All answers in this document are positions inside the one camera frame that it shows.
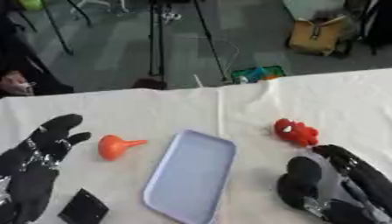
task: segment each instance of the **table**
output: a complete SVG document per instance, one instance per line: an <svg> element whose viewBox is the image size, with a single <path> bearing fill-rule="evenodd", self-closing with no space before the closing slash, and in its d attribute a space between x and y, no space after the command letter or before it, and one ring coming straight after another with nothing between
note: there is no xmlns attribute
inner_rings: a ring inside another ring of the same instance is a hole
<svg viewBox="0 0 392 224"><path fill-rule="evenodd" d="M216 223L322 223L276 196L277 178L300 149L266 128L281 117L304 121L319 129L321 144L344 146L392 177L391 73L383 69L220 88L7 98L0 101L0 142L4 151L42 122L67 113L84 115L75 131L93 132L60 165L50 206L38 223L63 223L56 215L81 187L111 208L102 223L174 223L147 208L142 191L174 134L185 129L238 146ZM149 143L106 162L96 145L107 134Z"/></svg>

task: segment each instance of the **plastic tray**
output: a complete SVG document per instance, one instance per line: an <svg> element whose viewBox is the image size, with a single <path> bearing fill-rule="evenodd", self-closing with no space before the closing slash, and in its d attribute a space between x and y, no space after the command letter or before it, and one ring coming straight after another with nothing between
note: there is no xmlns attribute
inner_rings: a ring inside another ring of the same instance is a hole
<svg viewBox="0 0 392 224"><path fill-rule="evenodd" d="M177 134L144 190L145 204L186 224L213 222L235 152L228 140Z"/></svg>

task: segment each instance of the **cable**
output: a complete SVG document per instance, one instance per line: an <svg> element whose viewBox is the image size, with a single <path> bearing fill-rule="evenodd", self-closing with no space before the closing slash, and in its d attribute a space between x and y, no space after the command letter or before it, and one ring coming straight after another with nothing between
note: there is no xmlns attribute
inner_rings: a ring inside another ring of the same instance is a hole
<svg viewBox="0 0 392 224"><path fill-rule="evenodd" d="M180 38L185 38L185 39L207 39L207 37L186 36L186 35L174 35L174 37L180 37ZM231 61L229 63L227 63L227 67L226 67L225 72L224 72L224 74L227 77L231 77L230 75L228 76L228 72L230 71L231 67L235 63L235 60L237 59L238 55L240 55L240 53L241 53L240 48L235 46L235 45L233 45L230 41L228 41L226 39L223 39L223 38L213 38L213 41L223 41L223 42L226 42L227 44L229 44L230 46L232 46L236 50L236 53L233 55L233 58L231 59Z"/></svg>

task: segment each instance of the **red object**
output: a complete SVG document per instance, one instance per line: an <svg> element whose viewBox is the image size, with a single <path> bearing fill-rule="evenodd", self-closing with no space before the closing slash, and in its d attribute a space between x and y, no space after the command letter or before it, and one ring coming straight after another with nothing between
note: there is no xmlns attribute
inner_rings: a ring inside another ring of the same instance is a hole
<svg viewBox="0 0 392 224"><path fill-rule="evenodd" d="M146 144L146 140L124 141L118 136L105 136L98 143L98 151L106 160L118 159L129 147Z"/></svg>
<svg viewBox="0 0 392 224"><path fill-rule="evenodd" d="M280 119L275 123L275 132L284 141L302 147L316 145L319 142L319 132L312 127L305 126L303 122L293 122L285 118Z"/></svg>

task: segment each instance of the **floor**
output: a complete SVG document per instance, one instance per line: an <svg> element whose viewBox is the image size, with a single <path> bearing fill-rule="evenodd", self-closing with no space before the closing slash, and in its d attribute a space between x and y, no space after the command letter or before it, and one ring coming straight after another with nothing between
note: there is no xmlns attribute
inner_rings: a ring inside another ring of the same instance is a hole
<svg viewBox="0 0 392 224"><path fill-rule="evenodd" d="M38 33L27 38L59 79L78 92L130 88L148 76L149 13L147 0L129 0L132 10L118 17L101 6L89 5L86 13L94 27L74 20L64 0L52 0L50 8L75 55L68 56L56 39L43 11L28 12ZM184 19L165 27L165 58L169 89L195 88L197 74L205 86L223 85L210 48L203 38L192 4L178 5ZM220 59L231 70L253 66L283 67L288 75L392 67L392 49L372 56L356 44L346 59L302 55L284 47L292 19L281 0L206 0L202 10L213 34Z"/></svg>

